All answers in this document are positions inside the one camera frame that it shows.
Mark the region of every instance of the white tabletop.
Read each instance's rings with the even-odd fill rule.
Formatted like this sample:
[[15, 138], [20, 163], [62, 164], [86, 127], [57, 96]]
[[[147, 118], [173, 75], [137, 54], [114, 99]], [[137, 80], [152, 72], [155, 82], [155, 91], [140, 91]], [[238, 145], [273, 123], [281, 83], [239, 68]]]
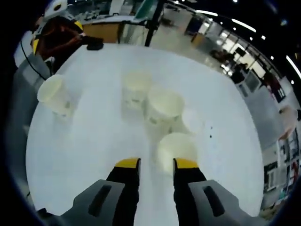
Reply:
[[134, 16], [109, 16], [105, 18], [99, 19], [91, 19], [91, 20], [81, 20], [81, 24], [100, 24], [100, 23], [121, 23], [123, 21], [130, 21], [132, 24], [139, 24], [144, 19], [135, 19]]
[[121, 117], [121, 76], [144, 70], [163, 87], [180, 93], [199, 111], [205, 129], [198, 137], [198, 164], [207, 179], [232, 192], [240, 207], [259, 213], [263, 165], [252, 117], [226, 76], [174, 53], [146, 47], [105, 44], [100, 51], [83, 46], [61, 67], [77, 103], [70, 121], [62, 121], [38, 104], [27, 142], [26, 170], [36, 209], [61, 215], [73, 199], [114, 164], [140, 157], [140, 199], [135, 225], [177, 225], [172, 179], [150, 160], [141, 124]]

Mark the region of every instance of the wall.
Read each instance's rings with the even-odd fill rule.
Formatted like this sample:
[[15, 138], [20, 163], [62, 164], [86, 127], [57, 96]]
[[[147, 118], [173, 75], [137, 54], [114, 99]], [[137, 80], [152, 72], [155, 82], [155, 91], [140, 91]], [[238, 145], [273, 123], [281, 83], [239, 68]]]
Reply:
[[123, 5], [123, 6], [121, 6], [119, 15], [128, 16], [131, 13], [132, 8], [133, 8], [133, 5]]
[[220, 33], [222, 32], [222, 29], [222, 26], [215, 22], [212, 22], [209, 29], [207, 30], [206, 37], [213, 38], [214, 40], [218, 39]]
[[286, 96], [288, 96], [293, 90], [291, 83], [286, 77], [283, 77], [280, 80], [280, 85]]
[[262, 66], [258, 62], [254, 62], [254, 57], [252, 57], [250, 54], [246, 53], [243, 57], [239, 58], [239, 61], [243, 64], [248, 64], [250, 66], [250, 69], [253, 69], [258, 77], [262, 78], [266, 71], [262, 68]]
[[209, 27], [205, 26], [205, 23], [203, 23], [201, 25], [201, 27], [199, 28], [198, 33], [205, 34], [208, 29], [209, 29]]
[[120, 13], [124, 0], [112, 0], [109, 15]]
[[[288, 94], [285, 93], [285, 95], [286, 95], [285, 99], [278, 104], [279, 109], [281, 109], [286, 105], [289, 105], [295, 109], [300, 109], [300, 104], [294, 92], [290, 91]], [[297, 123], [297, 133], [298, 133], [299, 147], [301, 147], [301, 121]]]

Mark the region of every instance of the table surface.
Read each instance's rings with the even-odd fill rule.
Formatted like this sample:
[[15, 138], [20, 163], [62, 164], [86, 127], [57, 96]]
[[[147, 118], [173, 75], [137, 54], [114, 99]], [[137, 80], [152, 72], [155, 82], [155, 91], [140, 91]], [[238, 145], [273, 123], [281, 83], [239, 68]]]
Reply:
[[91, 19], [91, 20], [81, 20], [82, 25], [86, 24], [100, 24], [100, 23], [118, 23], [122, 21], [130, 21], [132, 24], [139, 24], [141, 21], [145, 19], [135, 19], [134, 16], [109, 16], [106, 18], [100, 18], [100, 19]]
[[154, 82], [181, 94], [205, 122], [195, 138], [198, 164], [207, 179], [232, 192], [242, 210], [259, 213], [263, 197], [261, 149], [252, 117], [226, 76], [174, 53], [146, 47], [105, 44], [83, 46], [61, 67], [77, 109], [63, 121], [38, 104], [29, 130], [26, 170], [37, 210], [61, 215], [73, 199], [115, 163], [140, 157], [140, 200], [135, 225], [177, 225], [172, 178], [150, 160], [141, 123], [125, 121], [121, 77], [131, 70], [151, 73]]

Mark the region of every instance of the white cup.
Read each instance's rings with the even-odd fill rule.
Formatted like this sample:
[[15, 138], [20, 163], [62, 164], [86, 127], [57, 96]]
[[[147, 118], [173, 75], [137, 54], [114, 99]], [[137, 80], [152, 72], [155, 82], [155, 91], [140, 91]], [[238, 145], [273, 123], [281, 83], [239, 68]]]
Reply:
[[150, 89], [143, 114], [146, 133], [151, 142], [158, 142], [171, 132], [171, 126], [183, 108], [184, 99], [177, 93], [159, 86]]
[[184, 133], [171, 133], [163, 137], [157, 148], [157, 163], [160, 169], [172, 176], [174, 171], [174, 158], [184, 158], [196, 161], [197, 147], [192, 138]]
[[130, 72], [123, 78], [122, 100], [132, 109], [141, 109], [152, 86], [152, 77], [146, 72]]
[[71, 116], [73, 113], [74, 108], [70, 96], [59, 74], [43, 82], [38, 91], [38, 101], [59, 115]]
[[199, 113], [191, 108], [184, 108], [183, 113], [173, 122], [171, 131], [196, 135], [203, 127]]

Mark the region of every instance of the person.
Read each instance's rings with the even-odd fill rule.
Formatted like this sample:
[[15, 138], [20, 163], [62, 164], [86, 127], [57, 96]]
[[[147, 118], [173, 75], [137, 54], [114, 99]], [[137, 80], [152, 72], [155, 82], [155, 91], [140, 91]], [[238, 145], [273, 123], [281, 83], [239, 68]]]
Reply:
[[44, 26], [37, 53], [43, 60], [54, 57], [53, 71], [56, 72], [62, 64], [81, 46], [82, 36], [59, 16], [51, 18]]
[[234, 59], [234, 56], [232, 56], [231, 53], [228, 53], [226, 50], [222, 50], [222, 51], [218, 51], [218, 50], [212, 50], [210, 52], [210, 55], [217, 59], [220, 63], [224, 63], [226, 62], [227, 60], [230, 60], [232, 57]]
[[227, 53], [224, 57], [225, 62], [234, 61], [235, 54], [234, 53]]
[[301, 120], [301, 110], [295, 110], [290, 106], [285, 106], [279, 111], [285, 131], [279, 140], [286, 140], [297, 126], [297, 122]]
[[274, 95], [278, 93], [279, 89], [281, 89], [279, 81], [271, 72], [266, 72], [264, 74], [263, 82], [265, 86], [270, 87], [270, 90]]
[[234, 72], [231, 76], [231, 79], [235, 84], [241, 83], [245, 79], [242, 74], [242, 70], [245, 71], [247, 67], [248, 64], [238, 64], [234, 67]]

